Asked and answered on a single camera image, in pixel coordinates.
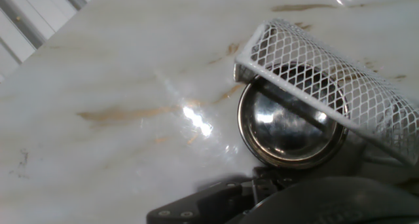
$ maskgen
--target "metal bowl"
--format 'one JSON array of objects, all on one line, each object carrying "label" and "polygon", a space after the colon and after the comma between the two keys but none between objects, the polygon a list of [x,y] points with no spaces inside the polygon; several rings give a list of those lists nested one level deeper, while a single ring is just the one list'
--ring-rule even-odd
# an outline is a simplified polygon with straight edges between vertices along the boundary
[{"label": "metal bowl", "polygon": [[[336,95],[346,102],[341,92]],[[247,147],[259,160],[294,169],[325,162],[347,135],[347,129],[325,113],[262,77],[255,77],[244,89],[238,125]]]}]

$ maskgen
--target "white wire mesh basket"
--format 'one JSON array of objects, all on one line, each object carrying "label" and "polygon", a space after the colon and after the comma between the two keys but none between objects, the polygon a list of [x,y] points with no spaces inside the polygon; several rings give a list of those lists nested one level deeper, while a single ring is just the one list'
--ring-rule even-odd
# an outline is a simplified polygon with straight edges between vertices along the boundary
[{"label": "white wire mesh basket", "polygon": [[414,165],[418,160],[419,110],[387,80],[343,58],[301,28],[280,19],[257,28],[236,57],[234,78],[248,81],[255,75],[324,112],[403,164]]}]

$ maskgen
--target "black plastic part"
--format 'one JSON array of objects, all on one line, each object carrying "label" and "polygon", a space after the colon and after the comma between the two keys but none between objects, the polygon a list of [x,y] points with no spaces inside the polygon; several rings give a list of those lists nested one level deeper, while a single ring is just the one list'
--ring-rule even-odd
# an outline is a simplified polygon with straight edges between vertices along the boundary
[{"label": "black plastic part", "polygon": [[397,223],[407,217],[419,220],[416,196],[370,179],[330,177],[277,192],[239,224]]},{"label": "black plastic part", "polygon": [[224,224],[253,206],[253,194],[244,192],[240,183],[219,183],[149,212],[147,223]]},{"label": "black plastic part", "polygon": [[252,188],[255,205],[278,192],[278,188],[273,184],[271,179],[254,179],[252,181]]}]

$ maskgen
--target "marble countertop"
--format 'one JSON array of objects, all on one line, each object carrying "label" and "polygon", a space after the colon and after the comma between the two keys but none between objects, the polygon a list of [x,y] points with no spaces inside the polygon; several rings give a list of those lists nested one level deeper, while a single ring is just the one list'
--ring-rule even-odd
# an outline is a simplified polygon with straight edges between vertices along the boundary
[{"label": "marble countertop", "polygon": [[[244,86],[232,66],[263,20],[296,23],[419,102],[418,10],[419,0],[92,0],[1,83],[1,222],[144,223],[200,185],[249,176],[259,162],[238,132]],[[380,172],[412,176],[363,168]]]}]

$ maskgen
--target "brown vein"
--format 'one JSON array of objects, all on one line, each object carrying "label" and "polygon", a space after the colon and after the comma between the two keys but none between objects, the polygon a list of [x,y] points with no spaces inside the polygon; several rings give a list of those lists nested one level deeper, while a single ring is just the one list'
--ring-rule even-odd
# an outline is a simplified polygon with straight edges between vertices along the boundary
[{"label": "brown vein", "polygon": [[303,11],[308,9],[317,9],[317,8],[336,8],[332,5],[325,4],[313,4],[313,5],[278,5],[272,7],[270,10],[272,12],[284,12],[284,11]]}]

